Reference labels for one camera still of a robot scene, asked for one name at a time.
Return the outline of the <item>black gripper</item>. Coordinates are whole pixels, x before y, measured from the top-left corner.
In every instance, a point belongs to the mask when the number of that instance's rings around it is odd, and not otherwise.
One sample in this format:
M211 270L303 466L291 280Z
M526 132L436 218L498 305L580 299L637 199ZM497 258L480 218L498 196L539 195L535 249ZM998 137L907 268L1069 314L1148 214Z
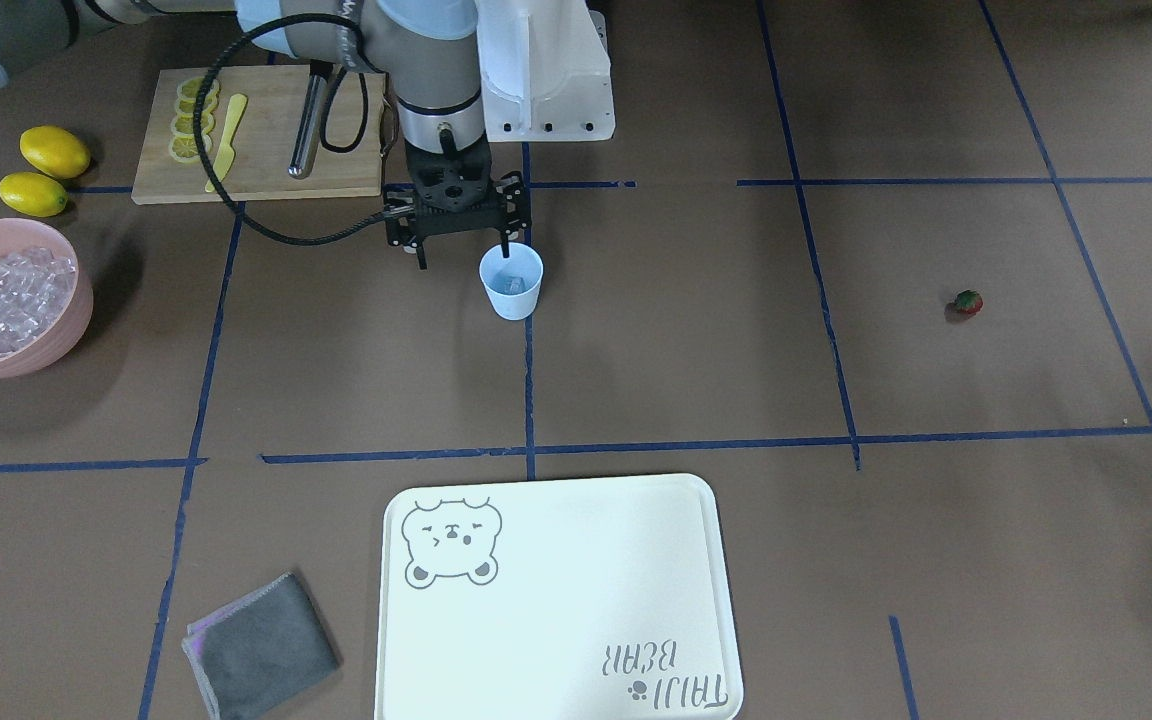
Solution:
M411 187L384 192L384 225L389 245L415 253L420 272L429 270L431 237L497 232L500 259L507 260L511 242L532 228L530 188L518 170L492 176L488 142L450 156L406 142L404 156Z

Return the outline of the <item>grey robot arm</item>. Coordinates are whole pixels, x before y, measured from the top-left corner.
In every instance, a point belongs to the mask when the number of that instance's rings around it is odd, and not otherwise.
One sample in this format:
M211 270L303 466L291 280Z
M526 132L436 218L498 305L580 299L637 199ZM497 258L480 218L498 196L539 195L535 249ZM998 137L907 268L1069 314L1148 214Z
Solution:
M332 96L346 73L380 73L396 100L411 190L323 237L293 237L256 222L227 190L220 200L238 222L288 247L323 247L384 223L392 247L420 266L425 242L442 234L498 233L511 259L531 223L524 179L492 176L473 1L0 1L0 88L20 71L109 31L174 15L233 15L242 32L205 73L212 85L238 51L260 46L328 70Z

